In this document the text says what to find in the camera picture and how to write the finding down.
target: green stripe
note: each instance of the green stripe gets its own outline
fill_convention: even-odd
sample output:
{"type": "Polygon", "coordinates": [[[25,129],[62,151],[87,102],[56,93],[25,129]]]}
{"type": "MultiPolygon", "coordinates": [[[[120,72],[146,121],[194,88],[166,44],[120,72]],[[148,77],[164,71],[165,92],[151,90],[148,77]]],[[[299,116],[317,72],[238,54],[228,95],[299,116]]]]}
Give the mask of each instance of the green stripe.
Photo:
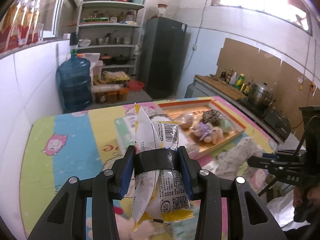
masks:
{"type": "Polygon", "coordinates": [[[42,152],[53,135],[54,118],[43,118],[34,123],[23,157],[20,208],[27,237],[55,195],[52,156],[42,152]]]}

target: tiled wall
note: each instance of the tiled wall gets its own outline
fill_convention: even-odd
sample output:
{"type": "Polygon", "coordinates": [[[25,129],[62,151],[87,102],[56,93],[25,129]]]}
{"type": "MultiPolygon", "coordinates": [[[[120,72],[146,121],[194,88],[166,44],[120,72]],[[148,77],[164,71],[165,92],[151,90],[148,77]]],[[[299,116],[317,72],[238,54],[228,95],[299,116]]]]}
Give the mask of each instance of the tiled wall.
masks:
{"type": "Polygon", "coordinates": [[[26,239],[19,206],[24,148],[38,118],[62,113],[55,75],[69,53],[65,40],[0,60],[0,215],[18,240],[26,239]]]}

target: black refrigerator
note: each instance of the black refrigerator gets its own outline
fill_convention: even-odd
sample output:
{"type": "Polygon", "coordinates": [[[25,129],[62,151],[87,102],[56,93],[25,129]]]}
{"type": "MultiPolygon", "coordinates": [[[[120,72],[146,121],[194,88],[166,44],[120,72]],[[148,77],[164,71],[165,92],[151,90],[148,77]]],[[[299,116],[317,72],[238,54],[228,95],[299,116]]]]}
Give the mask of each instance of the black refrigerator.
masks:
{"type": "Polygon", "coordinates": [[[179,83],[187,25],[168,18],[147,21],[138,80],[153,99],[171,96],[179,83]]]}

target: metal shelf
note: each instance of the metal shelf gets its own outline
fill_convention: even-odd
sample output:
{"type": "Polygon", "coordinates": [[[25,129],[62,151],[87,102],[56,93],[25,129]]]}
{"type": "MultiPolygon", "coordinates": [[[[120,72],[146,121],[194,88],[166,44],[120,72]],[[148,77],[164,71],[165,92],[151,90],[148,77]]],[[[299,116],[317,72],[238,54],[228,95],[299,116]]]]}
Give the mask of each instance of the metal shelf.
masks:
{"type": "Polygon", "coordinates": [[[79,47],[78,50],[80,49],[98,49],[98,48],[134,48],[136,45],[121,45],[121,44],[116,44],[116,45],[92,45],[88,47],[79,47]]]}
{"type": "Polygon", "coordinates": [[[118,9],[132,9],[140,10],[144,8],[143,5],[132,2],[118,2],[118,1],[84,1],[83,8],[92,8],[92,7],[107,7],[107,8],[118,8],[118,9]]]}
{"type": "Polygon", "coordinates": [[[116,65],[116,64],[112,64],[109,66],[102,66],[102,69],[107,69],[107,68],[127,68],[127,67],[135,67],[135,65],[130,65],[130,64],[126,64],[126,65],[116,65]]]}
{"type": "Polygon", "coordinates": [[[140,28],[141,25],[126,24],[126,23],[82,23],[79,24],[79,28],[91,28],[91,27],[125,27],[125,28],[140,28]]]}

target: red plastic bowl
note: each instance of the red plastic bowl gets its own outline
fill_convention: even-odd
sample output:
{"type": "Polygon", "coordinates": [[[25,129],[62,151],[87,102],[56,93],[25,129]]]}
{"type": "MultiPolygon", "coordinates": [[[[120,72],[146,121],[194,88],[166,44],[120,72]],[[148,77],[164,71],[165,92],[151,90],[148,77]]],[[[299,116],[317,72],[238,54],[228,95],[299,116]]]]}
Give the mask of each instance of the red plastic bowl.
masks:
{"type": "Polygon", "coordinates": [[[128,82],[130,90],[139,91],[144,87],[144,83],[136,80],[130,80],[128,82]]]}

